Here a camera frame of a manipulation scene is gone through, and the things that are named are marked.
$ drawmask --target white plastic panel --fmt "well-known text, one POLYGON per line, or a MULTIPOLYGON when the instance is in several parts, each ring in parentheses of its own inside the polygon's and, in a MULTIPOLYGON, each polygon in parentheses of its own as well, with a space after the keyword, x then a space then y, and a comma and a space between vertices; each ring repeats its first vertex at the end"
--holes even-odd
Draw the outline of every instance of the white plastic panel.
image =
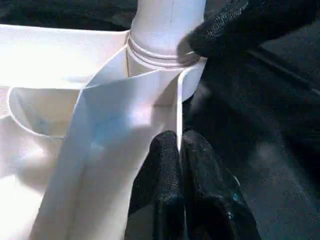
POLYGON ((0 85, 80 89, 128 34, 0 24, 0 85))

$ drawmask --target gloved finger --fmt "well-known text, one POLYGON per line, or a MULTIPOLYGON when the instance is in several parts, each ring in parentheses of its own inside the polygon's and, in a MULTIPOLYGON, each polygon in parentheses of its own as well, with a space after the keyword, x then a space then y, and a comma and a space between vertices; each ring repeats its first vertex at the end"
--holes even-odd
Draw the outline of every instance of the gloved finger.
POLYGON ((231 0, 189 36, 190 47, 203 57, 238 54, 284 36, 317 17, 320 0, 231 0))
POLYGON ((191 239, 259 240, 237 179, 200 134, 183 134, 186 224, 191 239))
POLYGON ((126 240, 181 240, 185 203, 177 137, 157 135, 136 176, 131 193, 126 240))

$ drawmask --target black glove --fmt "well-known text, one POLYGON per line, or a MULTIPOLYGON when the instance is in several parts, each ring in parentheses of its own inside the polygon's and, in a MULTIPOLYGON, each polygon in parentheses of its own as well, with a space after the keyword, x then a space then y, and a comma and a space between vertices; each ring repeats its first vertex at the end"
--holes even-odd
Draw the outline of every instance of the black glove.
POLYGON ((209 143, 194 131, 154 138, 132 188, 126 240, 258 240, 256 222, 239 188, 209 143))
POLYGON ((206 139, 189 130, 183 134, 182 146, 189 238, 260 240, 238 180, 206 139))
POLYGON ((134 180, 126 240, 181 240, 185 226, 183 178, 177 137, 157 135, 134 180))
POLYGON ((279 38, 317 17, 320 0, 230 0, 189 36, 204 57, 227 57, 279 38))

